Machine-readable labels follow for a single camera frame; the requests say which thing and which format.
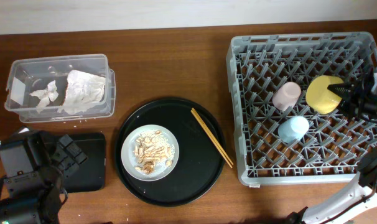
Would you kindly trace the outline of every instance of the white wall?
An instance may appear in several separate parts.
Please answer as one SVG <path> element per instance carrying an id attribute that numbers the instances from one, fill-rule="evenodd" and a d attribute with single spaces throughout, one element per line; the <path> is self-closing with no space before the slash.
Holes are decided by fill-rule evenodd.
<path id="1" fill-rule="evenodd" d="M 0 34 L 377 19 L 377 0 L 0 0 Z"/>

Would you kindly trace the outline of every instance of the black tray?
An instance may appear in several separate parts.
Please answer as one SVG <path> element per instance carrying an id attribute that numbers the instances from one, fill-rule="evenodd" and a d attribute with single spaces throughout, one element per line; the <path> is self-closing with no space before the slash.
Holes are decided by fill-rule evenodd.
<path id="1" fill-rule="evenodd" d="M 122 183 L 137 198 L 154 205 L 173 207 L 205 194 L 219 178 L 224 160 L 190 110 L 195 108 L 225 148 L 225 138 L 216 119 L 202 106 L 181 98 L 163 98 L 145 104 L 123 123 L 114 159 Z M 173 171 L 161 180 L 146 182 L 130 176 L 121 162 L 121 148 L 136 128 L 157 124 L 171 131 L 179 143 L 179 159 Z"/>

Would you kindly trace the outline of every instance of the wooden chopsticks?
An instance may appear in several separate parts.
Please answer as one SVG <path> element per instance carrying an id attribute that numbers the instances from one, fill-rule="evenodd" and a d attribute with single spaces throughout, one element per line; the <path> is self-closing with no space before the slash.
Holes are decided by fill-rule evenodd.
<path id="1" fill-rule="evenodd" d="M 209 130 L 208 126 L 203 122 L 202 118 L 200 115 L 195 111 L 194 108 L 191 109 L 191 113 L 194 115 L 194 118 L 198 121 L 198 123 L 201 125 L 202 129 L 205 131 L 205 133 L 208 135 L 208 137 L 211 139 L 212 143 L 215 145 L 215 147 L 218 149 L 219 153 L 221 156 L 225 159 L 227 162 L 228 166 L 230 168 L 233 168 L 233 161 L 228 157 L 227 153 L 225 150 L 221 147 L 219 142 L 216 140 L 212 132 Z"/>

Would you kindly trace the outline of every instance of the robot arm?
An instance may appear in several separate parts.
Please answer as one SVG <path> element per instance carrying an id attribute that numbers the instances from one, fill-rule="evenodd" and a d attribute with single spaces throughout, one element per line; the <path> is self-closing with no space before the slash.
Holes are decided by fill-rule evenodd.
<path id="1" fill-rule="evenodd" d="M 377 207 L 377 146 L 358 164 L 358 173 L 341 191 L 325 202 L 288 216 L 286 224 L 345 223 Z"/>
<path id="2" fill-rule="evenodd" d="M 374 194 L 367 201 L 355 205 L 336 219 L 330 220 L 372 193 L 371 188 L 362 187 L 358 184 L 360 175 L 358 172 L 348 185 L 325 202 L 308 208 L 303 215 L 302 221 L 306 224 L 345 223 L 353 217 L 377 207 L 377 194 Z"/>

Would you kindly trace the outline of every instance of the dish rack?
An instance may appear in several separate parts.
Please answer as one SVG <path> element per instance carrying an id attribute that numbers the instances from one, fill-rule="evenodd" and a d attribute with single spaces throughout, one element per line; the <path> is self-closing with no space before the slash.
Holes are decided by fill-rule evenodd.
<path id="1" fill-rule="evenodd" d="M 242 184 L 348 182 L 358 161 L 377 145 L 377 124 L 348 121 L 338 110 L 319 114 L 305 101 L 306 89 L 319 75 L 353 81 L 370 67 L 377 71 L 370 33 L 234 37 L 226 64 Z M 271 99 L 285 82 L 296 82 L 302 94 L 293 108 L 279 111 Z M 310 129 L 300 141 L 287 144 L 277 128 L 293 116 L 307 118 Z"/>

